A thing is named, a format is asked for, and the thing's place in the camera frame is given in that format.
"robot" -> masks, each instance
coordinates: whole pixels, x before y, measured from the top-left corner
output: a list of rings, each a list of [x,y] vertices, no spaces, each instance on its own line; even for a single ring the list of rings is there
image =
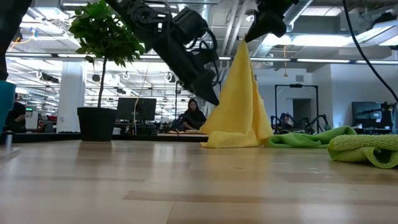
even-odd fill
[[[12,37],[17,32],[23,15],[32,0],[10,0],[10,7],[4,13],[5,21],[12,21],[9,26],[0,27],[0,79],[6,77],[5,52]],[[219,101],[213,87],[218,84],[217,41],[209,30],[206,21],[192,9],[184,8],[175,17],[169,12],[158,11],[148,4],[164,4],[162,1],[150,0],[106,0],[106,2],[120,14],[128,28],[145,44],[146,52],[154,49],[170,69],[178,76],[184,89],[196,94],[200,98],[218,105]],[[245,36],[250,42],[264,34],[273,33],[282,37],[286,33],[283,22],[284,13],[298,0],[257,0],[257,11],[254,22]],[[200,42],[199,49],[186,47],[208,33],[213,46]],[[205,65],[212,63],[215,72]]]

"black plant pot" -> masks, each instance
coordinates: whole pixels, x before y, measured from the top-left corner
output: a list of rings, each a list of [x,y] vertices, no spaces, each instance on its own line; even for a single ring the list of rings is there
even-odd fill
[[[110,141],[118,111],[107,108],[77,108],[81,140]]]

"woman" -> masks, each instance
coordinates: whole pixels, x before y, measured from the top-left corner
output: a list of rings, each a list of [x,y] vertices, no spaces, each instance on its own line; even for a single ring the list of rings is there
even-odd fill
[[[185,130],[199,130],[206,122],[205,115],[199,110],[198,103],[195,99],[188,102],[188,110],[184,113],[183,127]]]

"blue object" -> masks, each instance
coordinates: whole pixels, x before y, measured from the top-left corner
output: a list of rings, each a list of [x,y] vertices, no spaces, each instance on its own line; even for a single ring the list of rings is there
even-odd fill
[[[6,81],[0,81],[0,132],[4,127],[8,112],[14,107],[16,86]]]

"green leaves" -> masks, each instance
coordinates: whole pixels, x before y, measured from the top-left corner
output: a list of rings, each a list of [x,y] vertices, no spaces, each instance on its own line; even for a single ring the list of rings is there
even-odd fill
[[[106,57],[117,65],[126,66],[144,53],[137,37],[124,25],[119,15],[104,0],[88,3],[75,11],[69,31],[80,40],[79,54]]]

